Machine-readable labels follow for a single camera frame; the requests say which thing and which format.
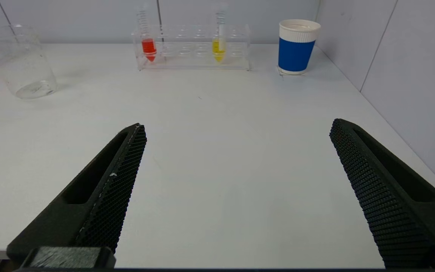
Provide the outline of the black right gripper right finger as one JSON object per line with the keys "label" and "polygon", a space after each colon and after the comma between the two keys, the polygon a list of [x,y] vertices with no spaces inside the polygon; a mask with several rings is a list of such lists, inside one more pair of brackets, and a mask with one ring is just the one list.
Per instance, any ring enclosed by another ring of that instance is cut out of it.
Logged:
{"label": "black right gripper right finger", "polygon": [[435,188],[358,125],[330,139],[387,269],[435,269]]}

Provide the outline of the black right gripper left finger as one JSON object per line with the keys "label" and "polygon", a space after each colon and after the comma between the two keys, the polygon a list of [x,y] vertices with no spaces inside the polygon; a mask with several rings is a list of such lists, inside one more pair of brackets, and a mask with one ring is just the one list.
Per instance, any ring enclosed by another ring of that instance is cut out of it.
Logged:
{"label": "black right gripper left finger", "polygon": [[107,247],[116,251],[143,157],[145,126],[120,131],[7,246],[23,262],[40,247]]}

